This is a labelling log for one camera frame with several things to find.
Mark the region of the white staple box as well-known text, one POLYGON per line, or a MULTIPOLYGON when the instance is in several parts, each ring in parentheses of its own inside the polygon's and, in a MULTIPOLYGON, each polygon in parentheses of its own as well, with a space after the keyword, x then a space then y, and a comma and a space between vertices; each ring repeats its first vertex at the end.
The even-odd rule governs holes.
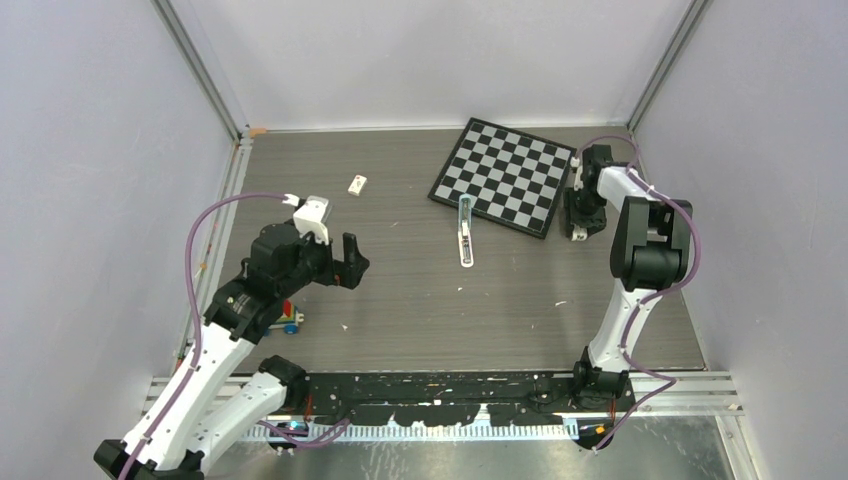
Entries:
POLYGON ((584 227, 574 225, 571 229, 570 240, 574 242, 582 242, 588 238, 588 232, 584 227))

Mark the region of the small white domino tile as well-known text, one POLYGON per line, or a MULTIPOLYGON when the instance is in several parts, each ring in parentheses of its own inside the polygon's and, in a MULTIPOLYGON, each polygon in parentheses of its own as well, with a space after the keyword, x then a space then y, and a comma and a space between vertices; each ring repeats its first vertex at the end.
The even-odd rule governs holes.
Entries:
POLYGON ((362 194, 365 186, 367 185, 367 182, 368 179, 365 176, 355 175, 348 187, 347 192, 352 196, 359 197, 362 194))

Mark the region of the light blue white stapler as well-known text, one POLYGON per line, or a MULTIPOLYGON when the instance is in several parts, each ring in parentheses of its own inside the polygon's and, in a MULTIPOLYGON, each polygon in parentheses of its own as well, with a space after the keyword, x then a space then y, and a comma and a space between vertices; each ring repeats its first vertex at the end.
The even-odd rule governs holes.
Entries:
POLYGON ((472 197, 462 194, 458 203, 458 247, 460 265, 471 268, 474 265, 474 255, 471 237, 472 197))

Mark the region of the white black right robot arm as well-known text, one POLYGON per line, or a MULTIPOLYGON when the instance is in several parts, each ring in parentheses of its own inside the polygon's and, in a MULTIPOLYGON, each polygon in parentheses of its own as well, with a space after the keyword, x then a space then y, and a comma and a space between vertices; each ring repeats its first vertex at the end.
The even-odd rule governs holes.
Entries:
POLYGON ((571 239, 604 230, 607 207, 618 213, 609 257, 612 297, 570 385, 572 402, 591 411, 627 393, 635 343, 651 311, 689 270, 693 206, 653 189, 635 167, 615 161, 608 145, 580 149, 572 167, 576 178, 564 193, 571 239))

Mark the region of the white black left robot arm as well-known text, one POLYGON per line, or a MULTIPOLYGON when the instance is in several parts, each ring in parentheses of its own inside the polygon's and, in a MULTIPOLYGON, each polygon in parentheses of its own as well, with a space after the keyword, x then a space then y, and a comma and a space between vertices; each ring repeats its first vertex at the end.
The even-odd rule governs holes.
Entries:
POLYGON ((278 355, 263 360, 220 407, 212 403, 281 317, 285 300, 310 284, 359 285, 370 262, 354 234, 345 233, 342 242, 336 260, 330 241, 300 233, 293 221, 263 227, 239 274, 214 294, 188 359, 130 432, 98 446, 95 463, 112 479, 202 479, 269 414, 298 412, 308 396, 307 374, 278 355))

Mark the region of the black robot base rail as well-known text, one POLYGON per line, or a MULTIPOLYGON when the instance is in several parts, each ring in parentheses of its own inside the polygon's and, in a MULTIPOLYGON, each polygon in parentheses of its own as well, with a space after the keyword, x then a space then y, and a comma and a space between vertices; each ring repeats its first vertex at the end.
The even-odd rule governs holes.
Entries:
POLYGON ((607 419, 634 403, 631 387, 613 399, 576 387, 568 371, 311 373, 279 411, 320 425, 467 426, 487 417, 494 426, 531 426, 554 425, 565 413, 607 419))

